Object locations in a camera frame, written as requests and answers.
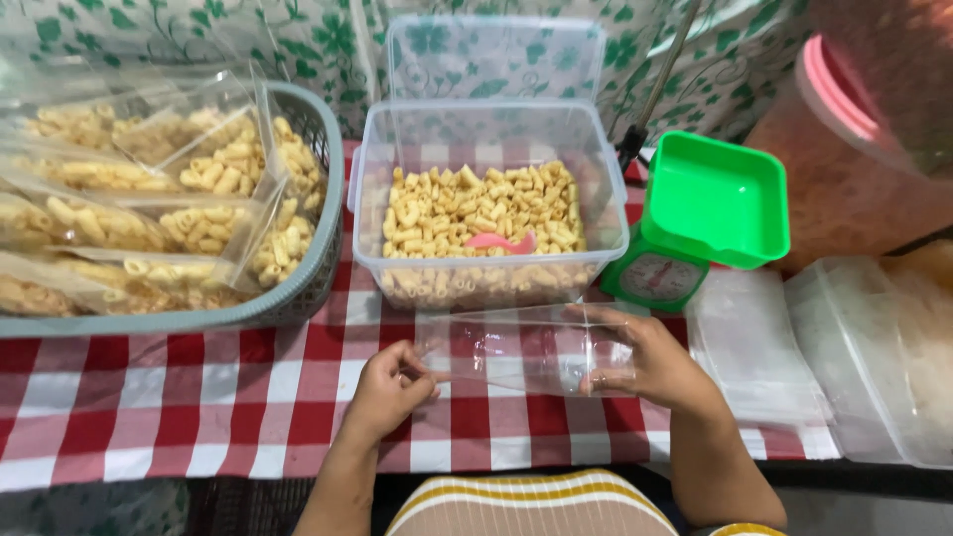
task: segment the red and white checkered tablecloth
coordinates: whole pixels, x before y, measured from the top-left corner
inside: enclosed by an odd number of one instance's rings
[[[626,206],[641,213],[639,192]],[[308,325],[191,335],[0,340],[0,491],[97,480],[316,474],[364,361],[413,339],[344,256]],[[593,289],[588,300],[609,299]],[[681,318],[664,319],[686,341]],[[455,381],[382,446],[380,470],[449,472],[667,460],[666,411]],[[744,428],[756,459],[839,458],[827,428]]]

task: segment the woman's right hand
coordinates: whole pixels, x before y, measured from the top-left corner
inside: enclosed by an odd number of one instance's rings
[[[618,390],[674,411],[697,413],[724,404],[715,383],[659,319],[629,315],[598,305],[569,305],[568,312],[588,322],[604,324],[632,346],[633,371],[595,369],[583,378],[579,391]]]

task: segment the pink scoop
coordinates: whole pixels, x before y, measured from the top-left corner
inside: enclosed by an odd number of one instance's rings
[[[463,245],[470,248],[496,246],[505,249],[511,255],[530,255],[536,250],[536,233],[530,231],[519,244],[510,243],[509,240],[495,233],[480,233],[467,240]]]

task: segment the scale dial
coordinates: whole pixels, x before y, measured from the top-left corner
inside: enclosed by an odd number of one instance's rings
[[[646,253],[625,267],[618,284],[633,296],[666,302],[688,296],[695,290],[701,276],[701,269],[695,264]]]

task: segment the person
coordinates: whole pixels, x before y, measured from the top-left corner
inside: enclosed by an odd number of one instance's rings
[[[671,409],[671,487],[688,525],[704,535],[780,535],[784,507],[741,440],[707,374],[654,318],[586,305],[593,323],[614,328],[633,348],[635,374],[594,370],[582,394],[618,390]],[[408,367],[419,376],[401,374]],[[409,341],[374,355],[318,472],[294,536],[367,536],[377,449],[415,408],[439,394]],[[438,477],[419,488],[387,531],[393,536],[584,534],[669,536],[671,523],[613,473],[589,470],[530,479]]]

